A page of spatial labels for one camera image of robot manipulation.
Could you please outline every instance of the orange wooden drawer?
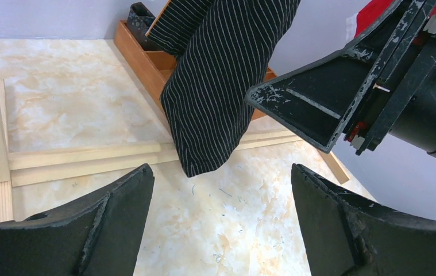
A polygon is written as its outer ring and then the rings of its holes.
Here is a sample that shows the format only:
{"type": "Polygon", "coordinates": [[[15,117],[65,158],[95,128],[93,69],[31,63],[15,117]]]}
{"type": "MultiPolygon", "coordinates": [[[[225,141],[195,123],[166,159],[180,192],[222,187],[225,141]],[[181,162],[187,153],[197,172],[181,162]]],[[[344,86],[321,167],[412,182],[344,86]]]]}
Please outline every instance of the orange wooden drawer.
{"type": "MultiPolygon", "coordinates": [[[[118,23],[114,36],[114,44],[157,106],[162,109],[162,104],[159,100],[160,94],[177,65],[175,58],[164,51],[144,51],[126,27],[126,21],[124,20],[118,23]]],[[[264,81],[275,77],[277,75],[269,68],[264,81]]],[[[252,120],[263,116],[265,116],[263,112],[255,110],[252,120]]]]}

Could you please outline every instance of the black and white striped cloth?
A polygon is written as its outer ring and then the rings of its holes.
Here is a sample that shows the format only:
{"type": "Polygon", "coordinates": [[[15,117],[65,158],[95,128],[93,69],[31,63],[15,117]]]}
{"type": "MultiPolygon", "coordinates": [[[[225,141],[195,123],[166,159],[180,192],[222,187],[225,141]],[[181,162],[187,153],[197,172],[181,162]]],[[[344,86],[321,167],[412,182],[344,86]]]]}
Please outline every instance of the black and white striped cloth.
{"type": "Polygon", "coordinates": [[[188,177],[220,168],[238,146],[277,42],[300,0],[172,0],[148,38],[177,67],[160,97],[188,177]]]}

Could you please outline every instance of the gray wall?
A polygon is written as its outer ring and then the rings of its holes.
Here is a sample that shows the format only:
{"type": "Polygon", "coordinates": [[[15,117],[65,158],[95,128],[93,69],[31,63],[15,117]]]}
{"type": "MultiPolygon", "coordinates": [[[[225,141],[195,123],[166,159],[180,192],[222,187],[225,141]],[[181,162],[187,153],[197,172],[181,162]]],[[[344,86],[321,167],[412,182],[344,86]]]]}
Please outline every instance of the gray wall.
{"type": "MultiPolygon", "coordinates": [[[[133,2],[0,0],[0,38],[110,39],[116,22],[126,18],[133,2]]],[[[142,2],[157,15],[167,0],[142,2]]],[[[271,67],[283,74],[342,48],[345,19],[367,2],[303,0],[271,67]]],[[[436,159],[392,136],[375,152],[360,157],[343,142],[334,152],[379,202],[436,219],[436,159]]]]}

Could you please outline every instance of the wooden box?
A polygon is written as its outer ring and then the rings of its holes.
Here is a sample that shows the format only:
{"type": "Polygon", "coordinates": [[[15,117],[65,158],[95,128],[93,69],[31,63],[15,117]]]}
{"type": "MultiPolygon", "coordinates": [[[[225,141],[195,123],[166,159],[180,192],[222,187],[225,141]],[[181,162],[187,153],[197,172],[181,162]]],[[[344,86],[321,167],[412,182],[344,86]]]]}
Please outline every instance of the wooden box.
{"type": "MultiPolygon", "coordinates": [[[[137,75],[157,106],[162,110],[160,94],[165,83],[177,65],[172,55],[164,51],[144,51],[138,41],[126,27],[126,21],[118,23],[114,44],[128,62],[133,72],[137,75]]],[[[277,77],[269,68],[264,81],[277,77]]],[[[263,117],[265,114],[255,110],[252,120],[263,117]]]]}

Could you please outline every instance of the beige marble surface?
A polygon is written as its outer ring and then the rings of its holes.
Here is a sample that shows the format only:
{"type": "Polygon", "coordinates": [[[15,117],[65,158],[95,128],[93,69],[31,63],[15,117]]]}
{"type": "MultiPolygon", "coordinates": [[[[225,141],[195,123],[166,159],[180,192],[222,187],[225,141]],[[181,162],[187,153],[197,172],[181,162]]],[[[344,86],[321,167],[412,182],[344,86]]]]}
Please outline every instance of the beige marble surface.
{"type": "MultiPolygon", "coordinates": [[[[0,40],[10,150],[169,141],[162,114],[111,41],[0,40]]],[[[270,118],[253,130],[278,129],[270,118]]],[[[178,162],[156,182],[135,275],[310,275],[290,185],[291,164],[337,183],[303,141],[232,154],[188,179],[178,162]]],[[[128,170],[13,189],[16,220],[65,204],[128,170]]],[[[352,179],[345,184],[371,196],[352,179]]]]}

